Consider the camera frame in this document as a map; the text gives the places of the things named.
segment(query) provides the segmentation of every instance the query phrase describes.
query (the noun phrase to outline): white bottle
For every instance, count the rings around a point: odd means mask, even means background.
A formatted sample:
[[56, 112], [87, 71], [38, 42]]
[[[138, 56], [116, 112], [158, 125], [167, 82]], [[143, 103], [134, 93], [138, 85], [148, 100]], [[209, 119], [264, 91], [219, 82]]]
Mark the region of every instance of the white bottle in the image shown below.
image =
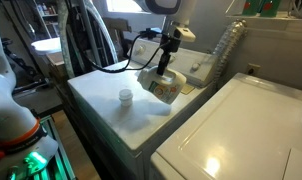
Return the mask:
[[164, 76], [157, 74], [158, 67], [142, 70], [138, 82], [164, 103], [171, 104], [180, 94], [187, 79], [179, 72], [166, 69]]

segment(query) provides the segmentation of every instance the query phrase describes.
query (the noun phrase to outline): washing machine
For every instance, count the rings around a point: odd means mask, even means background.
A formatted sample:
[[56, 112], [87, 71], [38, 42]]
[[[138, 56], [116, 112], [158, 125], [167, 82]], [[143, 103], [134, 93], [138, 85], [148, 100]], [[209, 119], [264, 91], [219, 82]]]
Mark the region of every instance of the washing machine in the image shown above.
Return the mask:
[[302, 91], [237, 74], [156, 150], [150, 179], [302, 180]]
[[[129, 68], [144, 65], [158, 43], [139, 39]], [[159, 51], [151, 66], [160, 59]], [[169, 68], [183, 73], [188, 84], [171, 104], [158, 100], [137, 81], [139, 71], [118, 74], [94, 71], [68, 81], [81, 113], [90, 125], [86, 135], [96, 154], [115, 179], [147, 179], [150, 157], [212, 94], [217, 57], [180, 48]], [[108, 69], [124, 67], [123, 61]], [[119, 92], [130, 89], [131, 106], [124, 107]]]

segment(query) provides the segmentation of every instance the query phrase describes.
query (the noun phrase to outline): washing machine lid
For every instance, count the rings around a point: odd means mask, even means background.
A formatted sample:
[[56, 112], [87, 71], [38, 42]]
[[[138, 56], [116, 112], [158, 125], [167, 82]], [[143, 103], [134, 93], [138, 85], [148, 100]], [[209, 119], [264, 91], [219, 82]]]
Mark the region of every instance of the washing machine lid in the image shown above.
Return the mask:
[[[126, 63], [123, 61], [107, 68], [120, 69]], [[188, 95], [180, 94], [168, 105], [144, 90], [137, 81], [138, 75], [139, 71], [132, 70], [117, 74], [94, 71], [68, 81], [76, 96], [90, 108], [84, 111], [92, 113], [90, 121], [97, 125], [107, 141], [125, 145], [133, 156], [139, 154], [151, 138], [159, 136], [159, 129], [174, 123], [185, 110], [196, 108], [190, 107], [190, 103], [205, 90], [194, 89]], [[119, 92], [122, 89], [130, 89], [133, 93], [133, 103], [129, 107], [121, 106]]]
[[302, 91], [237, 74], [158, 149], [186, 179], [282, 179], [302, 152]]

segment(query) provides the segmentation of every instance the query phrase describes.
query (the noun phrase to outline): green light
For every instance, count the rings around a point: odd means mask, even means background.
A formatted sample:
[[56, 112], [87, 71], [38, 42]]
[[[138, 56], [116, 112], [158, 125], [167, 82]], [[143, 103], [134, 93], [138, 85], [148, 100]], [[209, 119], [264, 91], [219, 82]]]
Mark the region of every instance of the green light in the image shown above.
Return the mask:
[[32, 152], [31, 153], [31, 156], [35, 157], [36, 160], [40, 161], [42, 164], [46, 164], [47, 163], [47, 160], [44, 159], [39, 153], [37, 152]]

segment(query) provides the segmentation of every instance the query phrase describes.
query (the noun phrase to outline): floor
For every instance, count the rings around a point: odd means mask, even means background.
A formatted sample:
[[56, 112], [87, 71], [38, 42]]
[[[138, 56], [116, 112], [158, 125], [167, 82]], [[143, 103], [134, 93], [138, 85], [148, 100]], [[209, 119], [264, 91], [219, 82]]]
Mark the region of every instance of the floor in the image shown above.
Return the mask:
[[79, 180], [100, 180], [99, 174], [64, 112], [56, 112], [52, 117], [76, 177]]

